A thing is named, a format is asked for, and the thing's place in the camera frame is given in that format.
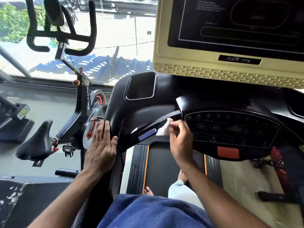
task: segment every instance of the red adjustment knob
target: red adjustment knob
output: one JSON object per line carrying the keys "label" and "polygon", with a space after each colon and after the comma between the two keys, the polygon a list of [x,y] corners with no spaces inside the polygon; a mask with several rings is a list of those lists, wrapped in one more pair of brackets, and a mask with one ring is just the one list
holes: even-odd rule
{"label": "red adjustment knob", "polygon": [[77,80],[77,79],[74,80],[74,81],[73,81],[73,85],[74,85],[74,86],[79,86],[79,85],[80,85],[80,81]]}

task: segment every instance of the bare foot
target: bare foot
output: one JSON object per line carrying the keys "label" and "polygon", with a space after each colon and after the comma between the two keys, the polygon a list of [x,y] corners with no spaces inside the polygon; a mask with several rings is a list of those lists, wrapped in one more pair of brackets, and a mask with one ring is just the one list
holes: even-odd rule
{"label": "bare foot", "polygon": [[182,180],[184,182],[184,184],[187,184],[187,182],[188,182],[188,178],[182,170],[180,170],[177,180]]}
{"label": "bare foot", "polygon": [[149,187],[146,187],[146,188],[143,190],[143,193],[144,193],[144,194],[147,194],[147,195],[154,196],[154,194],[152,193],[152,191],[150,190]]}

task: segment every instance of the orange stripe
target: orange stripe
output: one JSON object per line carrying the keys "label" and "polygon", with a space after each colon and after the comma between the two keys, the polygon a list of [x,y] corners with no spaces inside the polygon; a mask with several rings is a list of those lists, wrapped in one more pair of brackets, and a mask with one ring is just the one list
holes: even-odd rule
{"label": "orange stripe", "polygon": [[207,163],[206,163],[206,155],[204,154],[204,160],[205,160],[205,174],[207,175]]}
{"label": "orange stripe", "polygon": [[145,177],[143,178],[143,190],[145,189],[145,183],[146,183],[146,173],[147,173],[147,164],[148,164],[148,156],[149,156],[149,146],[147,150],[147,159],[146,159],[146,167],[145,167]]}

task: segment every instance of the treadmill handrail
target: treadmill handrail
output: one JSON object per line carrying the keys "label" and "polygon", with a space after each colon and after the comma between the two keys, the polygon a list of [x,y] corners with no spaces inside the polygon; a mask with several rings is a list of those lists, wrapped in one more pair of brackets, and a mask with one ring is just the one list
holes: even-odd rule
{"label": "treadmill handrail", "polygon": [[126,135],[126,144],[124,145],[124,149],[128,149],[139,142],[150,138],[151,136],[155,135],[157,133],[157,126],[159,123],[165,121],[167,118],[172,118],[173,120],[181,119],[181,111],[176,110],[174,112],[171,112],[169,114],[166,114],[158,119],[156,119],[153,122],[148,123],[147,125],[139,128],[138,130],[134,131],[133,133]]}

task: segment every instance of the treadmill control panel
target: treadmill control panel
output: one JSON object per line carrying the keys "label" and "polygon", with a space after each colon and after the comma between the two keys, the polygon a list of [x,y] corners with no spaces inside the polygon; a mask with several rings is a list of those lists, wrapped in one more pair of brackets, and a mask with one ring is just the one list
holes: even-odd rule
{"label": "treadmill control panel", "polygon": [[201,111],[185,115],[194,140],[270,148],[280,125],[269,119],[231,111]]}

